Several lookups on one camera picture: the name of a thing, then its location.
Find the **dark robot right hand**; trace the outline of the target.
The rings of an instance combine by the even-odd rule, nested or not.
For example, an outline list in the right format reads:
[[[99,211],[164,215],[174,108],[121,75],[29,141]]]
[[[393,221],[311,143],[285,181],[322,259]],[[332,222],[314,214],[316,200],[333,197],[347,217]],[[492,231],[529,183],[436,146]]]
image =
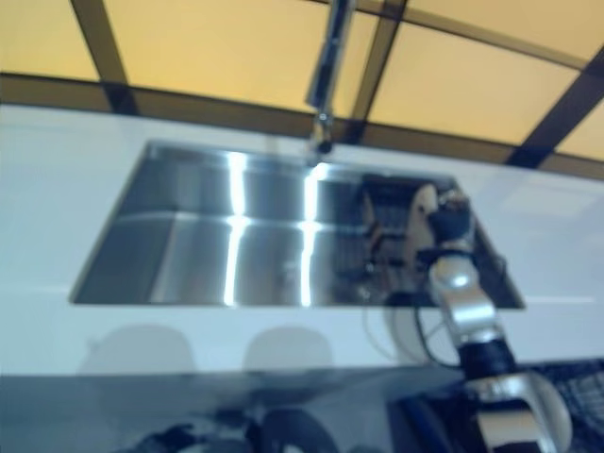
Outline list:
[[[428,225],[435,243],[466,238],[473,231],[469,199],[459,191],[448,191],[437,197],[436,210],[428,215]]]

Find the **dark robot left hand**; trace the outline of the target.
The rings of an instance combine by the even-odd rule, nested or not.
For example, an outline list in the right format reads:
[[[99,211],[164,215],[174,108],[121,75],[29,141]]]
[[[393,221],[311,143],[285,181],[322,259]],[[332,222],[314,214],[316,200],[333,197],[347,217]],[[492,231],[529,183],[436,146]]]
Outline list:
[[[182,452],[198,444],[193,425],[178,424],[148,435],[140,443],[142,452]]]

